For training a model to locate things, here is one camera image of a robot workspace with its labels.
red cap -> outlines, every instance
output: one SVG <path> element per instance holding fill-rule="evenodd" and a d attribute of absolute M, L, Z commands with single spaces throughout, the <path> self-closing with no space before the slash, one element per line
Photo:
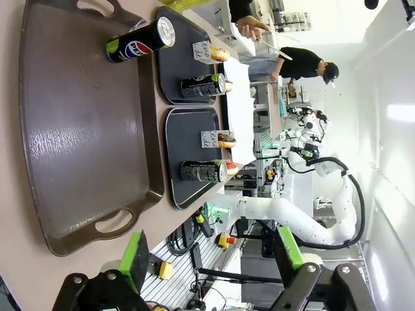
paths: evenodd
<path fill-rule="evenodd" d="M 238 241 L 238 239 L 237 238 L 234 238 L 234 237 L 230 237 L 230 238 L 228 238 L 228 243 L 229 244 L 236 244 L 236 242 Z"/>

brown tray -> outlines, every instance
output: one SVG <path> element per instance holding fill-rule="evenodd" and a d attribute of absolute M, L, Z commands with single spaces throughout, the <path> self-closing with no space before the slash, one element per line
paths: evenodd
<path fill-rule="evenodd" d="M 68 255 L 133 228 L 164 193 L 152 56 L 114 64 L 108 38 L 142 20 L 116 0 L 110 17 L 77 0 L 27 0 L 20 109 L 32 195 L 52 253 Z M 122 228 L 97 222 L 127 210 Z"/>

can lid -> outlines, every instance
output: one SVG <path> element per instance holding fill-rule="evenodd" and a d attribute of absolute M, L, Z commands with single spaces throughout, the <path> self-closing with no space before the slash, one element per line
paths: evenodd
<path fill-rule="evenodd" d="M 219 91 L 221 93 L 225 93 L 225 90 L 226 90 L 226 80 L 225 80 L 225 76 L 222 73 L 219 74 L 218 84 L 219 84 Z"/>
<path fill-rule="evenodd" d="M 228 169 L 226 167 L 226 163 L 222 162 L 219 167 L 219 182 L 222 183 L 226 180 L 228 176 Z"/>
<path fill-rule="evenodd" d="M 166 47 L 172 47 L 176 41 L 176 33 L 172 23 L 166 17 L 161 17 L 157 22 L 157 31 L 161 41 Z"/>

paper sign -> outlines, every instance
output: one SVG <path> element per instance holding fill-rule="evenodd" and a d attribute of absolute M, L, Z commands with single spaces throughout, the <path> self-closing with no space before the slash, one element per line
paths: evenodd
<path fill-rule="evenodd" d="M 219 63 L 211 59 L 210 42 L 208 41 L 201 41 L 193 44 L 193 58 L 208 65 Z"/>
<path fill-rule="evenodd" d="M 218 148 L 218 134 L 233 136 L 230 131 L 204 131 L 200 132 L 200 138 L 202 140 L 202 148 Z"/>

black can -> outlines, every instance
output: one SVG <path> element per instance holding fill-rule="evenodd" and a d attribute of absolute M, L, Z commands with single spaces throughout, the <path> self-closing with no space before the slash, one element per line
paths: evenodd
<path fill-rule="evenodd" d="M 172 47 L 176 41 L 173 25 L 166 17 L 154 19 L 141 28 L 138 26 L 108 41 L 106 54 L 111 62 L 121 63 L 162 47 Z"/>
<path fill-rule="evenodd" d="M 216 96 L 225 93 L 226 83 L 222 73 L 198 76 L 182 80 L 180 84 L 183 97 Z"/>
<path fill-rule="evenodd" d="M 210 181 L 222 183 L 226 180 L 228 169 L 223 161 L 184 161 L 180 168 L 183 180 Z"/>

